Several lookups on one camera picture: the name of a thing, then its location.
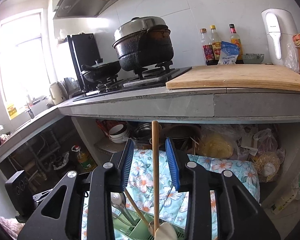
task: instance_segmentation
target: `pan lid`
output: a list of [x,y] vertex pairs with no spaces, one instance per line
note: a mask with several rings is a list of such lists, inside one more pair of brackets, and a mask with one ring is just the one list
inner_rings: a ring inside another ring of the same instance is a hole
[[147,30],[156,25],[166,25],[166,23],[162,18],[156,16],[132,18],[131,21],[121,25],[119,29],[114,32],[114,41],[117,41],[129,34]]

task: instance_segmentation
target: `wooden stick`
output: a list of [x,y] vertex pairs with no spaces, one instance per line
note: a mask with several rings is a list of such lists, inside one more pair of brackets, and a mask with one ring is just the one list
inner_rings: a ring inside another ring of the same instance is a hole
[[130,196],[130,194],[126,188],[124,189],[124,193],[127,195],[128,200],[130,201],[131,205],[134,207],[134,209],[138,213],[139,217],[142,219],[142,221],[148,227],[148,225],[149,225],[148,220],[146,220],[146,218],[144,217],[144,215],[142,214],[142,212],[140,211],[140,209],[138,208],[138,206],[136,205],[136,203],[134,202],[133,198]]
[[154,233],[159,227],[159,124],[152,121]]

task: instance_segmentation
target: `black glass stovetop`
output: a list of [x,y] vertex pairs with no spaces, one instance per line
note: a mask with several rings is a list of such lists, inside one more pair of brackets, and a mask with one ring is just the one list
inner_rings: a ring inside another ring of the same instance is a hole
[[148,88],[164,87],[166,82],[186,73],[189,68],[174,69],[170,68],[172,61],[157,64],[154,69],[147,70],[141,68],[135,70],[137,78],[128,78],[117,80],[118,75],[109,77],[106,80],[100,81],[96,85],[95,91],[90,91],[82,96],[74,99],[73,101],[80,101],[83,99],[94,98],[104,95],[111,95],[115,93],[135,91]]

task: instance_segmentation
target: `window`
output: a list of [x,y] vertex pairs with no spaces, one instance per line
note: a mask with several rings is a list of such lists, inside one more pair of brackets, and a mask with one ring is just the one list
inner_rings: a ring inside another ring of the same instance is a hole
[[49,93],[41,33],[41,13],[2,23],[0,27],[3,99],[19,112],[24,111],[28,95],[32,100]]

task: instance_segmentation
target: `blue floral tablecloth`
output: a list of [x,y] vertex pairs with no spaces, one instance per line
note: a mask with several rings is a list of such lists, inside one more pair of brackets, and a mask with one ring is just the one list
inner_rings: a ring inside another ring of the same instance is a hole
[[[208,171],[221,173],[224,170],[231,170],[236,177],[249,190],[252,196],[260,200],[260,186],[255,170],[251,162],[234,160],[220,160],[198,155],[188,155],[194,161]],[[138,208],[149,214],[154,214],[153,196],[153,167],[152,150],[134,150],[134,157],[131,165],[127,190],[136,202]],[[188,210],[189,193],[179,193],[172,187],[169,166],[166,153],[159,151],[159,180],[160,180],[160,214],[159,217],[165,221],[185,228]],[[211,215],[212,215],[212,239],[218,235],[217,230],[217,208],[214,191],[210,192]],[[127,199],[128,209],[134,210]],[[88,198],[85,198],[82,217],[82,240],[86,240],[86,220],[88,213]],[[115,230],[116,240],[126,239],[119,231]]]

